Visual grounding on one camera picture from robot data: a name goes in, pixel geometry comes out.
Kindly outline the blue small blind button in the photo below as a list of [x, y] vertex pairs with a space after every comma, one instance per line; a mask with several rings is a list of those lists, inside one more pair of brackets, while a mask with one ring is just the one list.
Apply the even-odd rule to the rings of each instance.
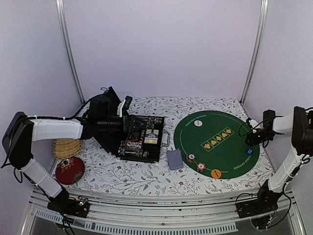
[[245, 153], [248, 155], [248, 156], [253, 156], [254, 155], [254, 150], [249, 148], [249, 149], [246, 149]]

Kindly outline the black poker chip case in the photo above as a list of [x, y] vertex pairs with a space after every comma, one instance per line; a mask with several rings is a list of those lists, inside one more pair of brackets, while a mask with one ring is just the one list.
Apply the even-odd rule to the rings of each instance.
[[133, 98], [120, 100], [112, 87], [87, 101], [82, 118], [87, 137], [121, 160], [157, 163], [161, 153], [165, 118], [129, 114]]

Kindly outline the orange big blind button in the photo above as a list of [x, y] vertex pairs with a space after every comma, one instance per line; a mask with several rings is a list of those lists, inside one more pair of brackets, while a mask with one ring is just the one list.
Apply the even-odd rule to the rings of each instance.
[[211, 171], [211, 177], [214, 179], [220, 179], [222, 177], [222, 172], [218, 169], [213, 169]]

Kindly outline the white dealer button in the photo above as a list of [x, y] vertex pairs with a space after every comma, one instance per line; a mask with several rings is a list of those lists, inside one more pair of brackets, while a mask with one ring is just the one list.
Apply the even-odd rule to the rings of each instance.
[[203, 122], [202, 122], [201, 120], [195, 120], [195, 121], [194, 121], [194, 125], [195, 125], [196, 127], [201, 127], [201, 126], [203, 125]]

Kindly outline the purple black chip stack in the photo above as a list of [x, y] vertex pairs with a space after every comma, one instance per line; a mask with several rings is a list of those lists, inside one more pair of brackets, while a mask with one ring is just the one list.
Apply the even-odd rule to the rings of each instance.
[[186, 156], [186, 160], [189, 162], [189, 163], [194, 163], [195, 160], [196, 160], [196, 155], [193, 154], [193, 153], [190, 153]]

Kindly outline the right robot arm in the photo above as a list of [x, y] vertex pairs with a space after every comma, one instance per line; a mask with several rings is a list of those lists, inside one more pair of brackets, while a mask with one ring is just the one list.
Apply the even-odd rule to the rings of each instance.
[[291, 148], [278, 170], [270, 176], [260, 189], [260, 196], [253, 202], [256, 213], [264, 213], [272, 205], [270, 197], [280, 197], [286, 185], [297, 175], [302, 165], [313, 156], [313, 109], [295, 106], [293, 113], [278, 116], [274, 110], [263, 112], [263, 120], [252, 126], [244, 136], [249, 146], [267, 144], [277, 135], [291, 135]]

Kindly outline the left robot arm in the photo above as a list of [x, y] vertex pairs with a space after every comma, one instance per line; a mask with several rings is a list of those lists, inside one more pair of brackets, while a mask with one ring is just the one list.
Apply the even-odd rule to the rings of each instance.
[[6, 152], [3, 166], [11, 165], [27, 176], [61, 212], [69, 212], [73, 203], [65, 196], [66, 190], [35, 159], [32, 144], [45, 140], [89, 140], [94, 138], [107, 152], [114, 152], [117, 138], [128, 132], [137, 132], [147, 125], [145, 121], [127, 110], [132, 97], [116, 103], [105, 95], [90, 98], [83, 116], [72, 117], [27, 116], [17, 112], [2, 138]]

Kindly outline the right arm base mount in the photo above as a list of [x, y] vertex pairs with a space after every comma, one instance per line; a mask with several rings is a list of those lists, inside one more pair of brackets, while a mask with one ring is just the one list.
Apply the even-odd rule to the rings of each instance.
[[241, 193], [235, 200], [236, 212], [240, 219], [242, 218], [256, 218], [251, 219], [251, 224], [257, 230], [268, 229], [276, 215], [278, 205], [276, 202], [262, 201], [259, 199], [245, 200], [239, 202], [241, 196], [256, 196], [253, 193]]

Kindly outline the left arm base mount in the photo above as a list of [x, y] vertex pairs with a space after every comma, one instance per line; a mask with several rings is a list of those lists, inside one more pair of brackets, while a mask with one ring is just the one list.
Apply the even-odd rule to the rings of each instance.
[[67, 196], [61, 198], [48, 197], [49, 203], [47, 208], [56, 211], [61, 215], [73, 215], [76, 217], [87, 218], [89, 213], [90, 203], [89, 199], [84, 196], [78, 196], [71, 199]]

